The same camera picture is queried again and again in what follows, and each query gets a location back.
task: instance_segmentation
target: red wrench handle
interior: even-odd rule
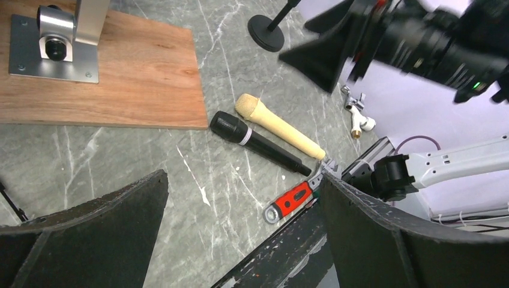
[[[281,212],[282,219],[304,203],[311,194],[313,194],[313,190],[309,187],[307,181],[304,181],[276,199],[273,206],[279,208],[278,212]]]

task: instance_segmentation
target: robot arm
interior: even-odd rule
[[[455,149],[387,156],[373,171],[349,183],[373,197],[398,201],[439,182],[509,170],[508,136]]]
[[[466,176],[509,170],[507,135],[456,149],[433,153],[412,153],[406,160],[408,174],[417,189]]]

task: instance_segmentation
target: metal mount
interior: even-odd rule
[[[366,99],[366,95],[364,93],[361,93],[359,99],[355,99],[351,92],[350,88],[346,85],[343,85],[341,87],[341,93],[345,94],[346,101],[345,101],[345,109],[351,110],[352,107],[356,107],[357,110],[362,111],[364,109],[364,99]]]
[[[109,0],[78,0],[75,14],[40,6],[37,18],[12,15],[9,74],[99,82],[97,44]]]

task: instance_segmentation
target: gray marble surface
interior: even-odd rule
[[[374,134],[352,140],[339,94],[318,91],[247,32],[251,16],[273,17],[285,3],[113,0],[111,8],[193,30],[209,119],[217,110],[234,113],[242,93],[261,97],[344,167],[375,142]],[[297,11],[281,23],[285,49],[310,37],[302,25]],[[312,158],[249,125],[315,167]],[[304,179],[210,131],[0,125],[0,135],[0,179],[30,219],[167,171],[169,198],[146,287],[212,285],[278,228],[263,221],[263,208]],[[13,221],[5,211],[0,217],[1,224]]]

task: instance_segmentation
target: microphone handle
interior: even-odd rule
[[[260,154],[261,156],[287,168],[290,171],[298,172],[304,176],[311,174],[311,169],[302,164],[302,160],[277,146],[272,141],[249,128],[251,136],[245,143],[245,147]]]

